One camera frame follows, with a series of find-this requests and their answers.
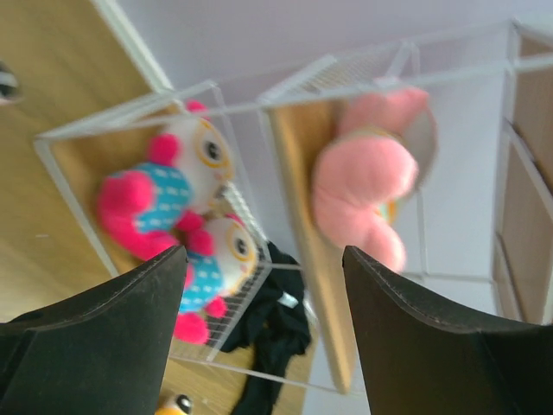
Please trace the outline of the white panda plush blue dress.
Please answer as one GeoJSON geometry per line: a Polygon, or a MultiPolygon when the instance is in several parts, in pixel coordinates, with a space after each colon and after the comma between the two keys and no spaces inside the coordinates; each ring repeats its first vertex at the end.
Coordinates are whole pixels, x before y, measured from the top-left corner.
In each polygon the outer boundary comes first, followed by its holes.
{"type": "Polygon", "coordinates": [[[189,248],[214,253],[204,216],[234,177],[226,138],[202,116],[197,100],[186,104],[191,117],[168,124],[153,137],[146,159],[107,176],[99,190],[97,216],[104,230],[133,256],[146,261],[187,234],[189,248]]]}

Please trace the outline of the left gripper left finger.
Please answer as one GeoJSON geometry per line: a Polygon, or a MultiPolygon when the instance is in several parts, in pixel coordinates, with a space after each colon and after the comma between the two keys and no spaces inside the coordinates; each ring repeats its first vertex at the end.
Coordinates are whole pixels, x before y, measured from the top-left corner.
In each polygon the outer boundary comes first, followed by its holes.
{"type": "Polygon", "coordinates": [[[152,414],[188,258],[125,274],[1,326],[3,414],[152,414]]]}

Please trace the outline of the white panda plush yellow glasses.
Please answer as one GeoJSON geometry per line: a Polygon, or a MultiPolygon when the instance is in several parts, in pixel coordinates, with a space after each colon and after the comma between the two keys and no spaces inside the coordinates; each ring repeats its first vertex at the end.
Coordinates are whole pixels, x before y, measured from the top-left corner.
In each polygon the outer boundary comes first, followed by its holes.
{"type": "Polygon", "coordinates": [[[237,294],[257,268],[258,249],[243,221],[227,214],[204,223],[187,236],[188,269],[174,337],[205,344],[204,316],[226,314],[225,299],[237,294]]]}

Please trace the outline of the pink frog plush striped shirt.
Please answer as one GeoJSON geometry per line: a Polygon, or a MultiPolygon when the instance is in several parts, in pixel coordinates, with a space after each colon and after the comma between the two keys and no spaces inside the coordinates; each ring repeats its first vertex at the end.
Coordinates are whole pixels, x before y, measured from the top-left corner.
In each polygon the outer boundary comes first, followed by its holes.
{"type": "Polygon", "coordinates": [[[391,221],[422,175],[405,138],[419,120],[427,123],[426,141],[435,142],[423,89],[359,96],[342,113],[312,174],[312,211],[322,235],[340,249],[358,247],[394,272],[404,268],[407,254],[391,221]]]}

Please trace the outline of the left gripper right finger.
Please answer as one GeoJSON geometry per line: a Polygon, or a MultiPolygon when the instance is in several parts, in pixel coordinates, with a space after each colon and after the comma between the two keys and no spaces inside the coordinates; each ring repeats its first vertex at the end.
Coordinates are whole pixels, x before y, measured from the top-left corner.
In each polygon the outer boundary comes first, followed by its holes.
{"type": "Polygon", "coordinates": [[[354,246],[342,264],[372,413],[551,413],[551,326],[453,302],[354,246]]]}

